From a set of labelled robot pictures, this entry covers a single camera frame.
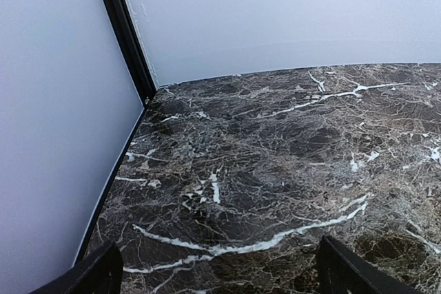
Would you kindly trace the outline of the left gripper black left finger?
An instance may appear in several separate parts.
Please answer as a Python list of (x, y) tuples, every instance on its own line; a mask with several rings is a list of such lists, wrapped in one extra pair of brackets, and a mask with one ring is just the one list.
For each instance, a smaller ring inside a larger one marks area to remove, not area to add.
[(31, 294), (75, 294), (121, 292), (123, 259), (115, 242), (107, 241), (55, 280)]

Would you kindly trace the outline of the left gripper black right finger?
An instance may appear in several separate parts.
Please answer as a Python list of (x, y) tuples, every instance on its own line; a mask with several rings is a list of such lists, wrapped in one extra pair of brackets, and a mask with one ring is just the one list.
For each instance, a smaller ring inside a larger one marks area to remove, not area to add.
[(316, 266), (321, 293), (419, 293), (378, 270), (330, 235), (322, 236), (319, 242)]

